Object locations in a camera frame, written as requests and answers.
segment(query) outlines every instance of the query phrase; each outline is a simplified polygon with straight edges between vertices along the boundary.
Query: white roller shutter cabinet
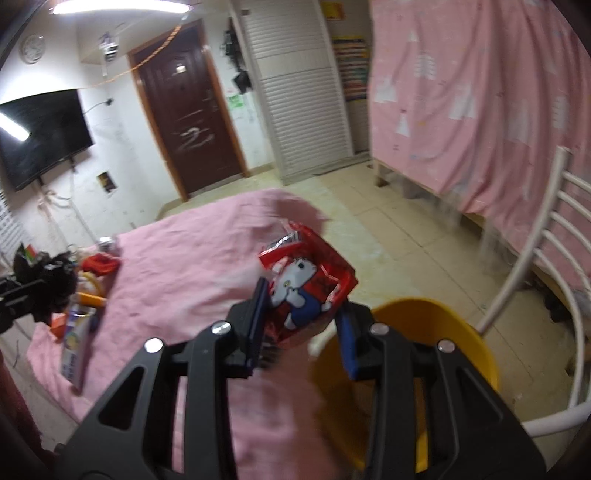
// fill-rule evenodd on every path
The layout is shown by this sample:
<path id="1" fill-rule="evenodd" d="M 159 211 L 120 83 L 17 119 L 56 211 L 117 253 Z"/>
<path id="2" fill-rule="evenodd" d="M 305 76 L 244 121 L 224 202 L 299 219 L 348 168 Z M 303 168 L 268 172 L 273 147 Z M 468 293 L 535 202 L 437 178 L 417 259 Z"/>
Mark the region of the white roller shutter cabinet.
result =
<path id="1" fill-rule="evenodd" d="M 233 0 L 284 182 L 353 156 L 332 45 L 317 0 Z"/>

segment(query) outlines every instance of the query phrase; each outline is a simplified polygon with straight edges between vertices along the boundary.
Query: ceiling light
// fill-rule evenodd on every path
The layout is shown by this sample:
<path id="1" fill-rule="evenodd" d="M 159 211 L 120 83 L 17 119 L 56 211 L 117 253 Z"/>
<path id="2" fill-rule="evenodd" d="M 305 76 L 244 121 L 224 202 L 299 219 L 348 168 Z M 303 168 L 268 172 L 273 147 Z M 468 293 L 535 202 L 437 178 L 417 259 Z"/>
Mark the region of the ceiling light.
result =
<path id="1" fill-rule="evenodd" d="M 191 6 L 165 0 L 66 0 L 57 4 L 53 13 L 75 14 L 97 10 L 154 10 L 185 14 L 191 10 Z"/>

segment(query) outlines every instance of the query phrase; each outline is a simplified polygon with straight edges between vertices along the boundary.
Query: metal screw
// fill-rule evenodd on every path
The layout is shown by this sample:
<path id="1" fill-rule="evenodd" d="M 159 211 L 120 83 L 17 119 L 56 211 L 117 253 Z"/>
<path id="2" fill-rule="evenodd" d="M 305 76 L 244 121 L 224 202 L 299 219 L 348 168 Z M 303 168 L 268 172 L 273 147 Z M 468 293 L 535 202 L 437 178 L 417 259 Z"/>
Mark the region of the metal screw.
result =
<path id="1" fill-rule="evenodd" d="M 224 320 L 212 325 L 212 332 L 214 335 L 226 335 L 230 330 L 232 330 L 232 325 Z"/>
<path id="2" fill-rule="evenodd" d="M 146 340 L 146 342 L 144 343 L 144 349 L 148 353 L 159 352 L 163 346 L 164 342 L 159 338 L 151 338 L 150 340 Z"/>
<path id="3" fill-rule="evenodd" d="M 456 349 L 456 344 L 453 343 L 451 340 L 444 338 L 443 340 L 439 340 L 439 342 L 437 343 L 437 348 L 439 348 L 440 352 L 452 353 Z"/>
<path id="4" fill-rule="evenodd" d="M 374 323 L 369 327 L 369 333 L 372 335 L 386 335 L 390 331 L 390 327 L 384 323 Z"/>

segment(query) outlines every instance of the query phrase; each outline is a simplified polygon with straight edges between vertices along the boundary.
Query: white metal chair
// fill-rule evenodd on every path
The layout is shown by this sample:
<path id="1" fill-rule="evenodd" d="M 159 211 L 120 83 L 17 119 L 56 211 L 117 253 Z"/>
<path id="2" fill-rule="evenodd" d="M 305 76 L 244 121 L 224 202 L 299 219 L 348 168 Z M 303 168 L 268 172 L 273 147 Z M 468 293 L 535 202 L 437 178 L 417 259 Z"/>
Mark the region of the white metal chair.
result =
<path id="1" fill-rule="evenodd" d="M 557 211 L 557 206 L 560 204 L 560 202 L 565 202 L 578 213 L 583 215 L 585 219 L 591 222 L 591 212 L 581 205 L 577 200 L 567 194 L 564 190 L 566 183 L 570 182 L 578 188 L 583 189 L 591 194 L 591 184 L 568 171 L 571 157 L 572 153 L 570 150 L 564 147 L 556 148 L 548 186 L 538 211 L 538 215 L 533 223 L 530 235 L 521 251 L 521 255 L 509 273 L 505 283 L 492 301 L 490 308 L 476 327 L 478 332 L 481 335 L 484 335 L 495 323 L 503 311 L 503 308 L 507 305 L 512 295 L 519 288 L 521 281 L 523 280 L 524 275 L 526 275 L 528 272 L 534 257 L 539 259 L 543 268 L 545 268 L 545 270 L 556 280 L 564 292 L 569 304 L 568 307 L 573 317 L 576 341 L 576 361 L 573 386 L 570 392 L 568 408 L 566 410 L 549 415 L 547 417 L 526 421 L 523 423 L 524 429 L 532 437 L 549 435 L 580 425 L 585 420 L 587 420 L 589 414 L 591 413 L 591 381 L 589 383 L 589 391 L 586 394 L 584 402 L 579 403 L 581 384 L 583 382 L 583 352 L 585 342 L 581 311 L 569 284 L 564 280 L 558 269 L 540 249 L 540 244 L 543 242 L 543 240 L 547 240 L 567 258 L 574 270 L 580 276 L 587 298 L 591 302 L 591 284 L 589 283 L 589 279 L 587 278 L 583 267 L 573 256 L 573 254 L 549 230 L 552 222 L 559 223 L 568 232 L 574 235 L 574 237 L 591 254 L 591 241 L 589 241 L 589 239 L 587 239 L 580 230 L 578 230 L 571 222 L 569 222 Z"/>

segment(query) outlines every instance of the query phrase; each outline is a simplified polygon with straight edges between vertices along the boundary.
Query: door handle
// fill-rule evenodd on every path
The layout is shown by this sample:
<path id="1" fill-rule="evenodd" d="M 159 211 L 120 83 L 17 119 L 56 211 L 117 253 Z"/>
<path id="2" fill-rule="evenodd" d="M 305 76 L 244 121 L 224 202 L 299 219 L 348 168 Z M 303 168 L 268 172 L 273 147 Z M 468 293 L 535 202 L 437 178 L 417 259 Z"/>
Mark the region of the door handle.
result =
<path id="1" fill-rule="evenodd" d="M 204 102 L 210 102 L 209 105 L 212 109 L 212 112 L 217 112 L 217 102 L 215 97 L 213 96 L 213 90 L 211 88 L 207 89 L 207 97 L 203 99 Z"/>

